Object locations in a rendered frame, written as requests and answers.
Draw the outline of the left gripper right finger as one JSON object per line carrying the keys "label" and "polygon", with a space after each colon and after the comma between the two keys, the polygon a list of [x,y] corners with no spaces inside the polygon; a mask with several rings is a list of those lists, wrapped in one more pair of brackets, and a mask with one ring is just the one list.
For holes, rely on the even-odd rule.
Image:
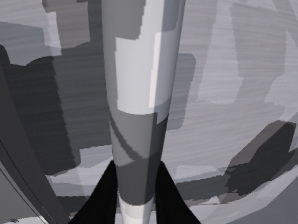
{"label": "left gripper right finger", "polygon": [[157,224],[201,224],[183,201],[163,161],[157,171],[155,205]]}

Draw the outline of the white tube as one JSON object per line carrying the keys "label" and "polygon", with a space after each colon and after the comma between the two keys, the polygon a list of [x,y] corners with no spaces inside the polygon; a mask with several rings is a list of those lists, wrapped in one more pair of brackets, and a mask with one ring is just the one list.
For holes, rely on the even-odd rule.
{"label": "white tube", "polygon": [[107,105],[123,224],[149,224],[186,0],[101,0]]}

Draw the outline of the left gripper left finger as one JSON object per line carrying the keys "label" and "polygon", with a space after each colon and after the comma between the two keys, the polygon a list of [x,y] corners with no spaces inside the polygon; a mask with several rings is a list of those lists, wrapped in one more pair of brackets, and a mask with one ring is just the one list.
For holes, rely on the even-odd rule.
{"label": "left gripper left finger", "polygon": [[117,191],[116,166],[111,160],[87,202],[68,224],[115,224]]}

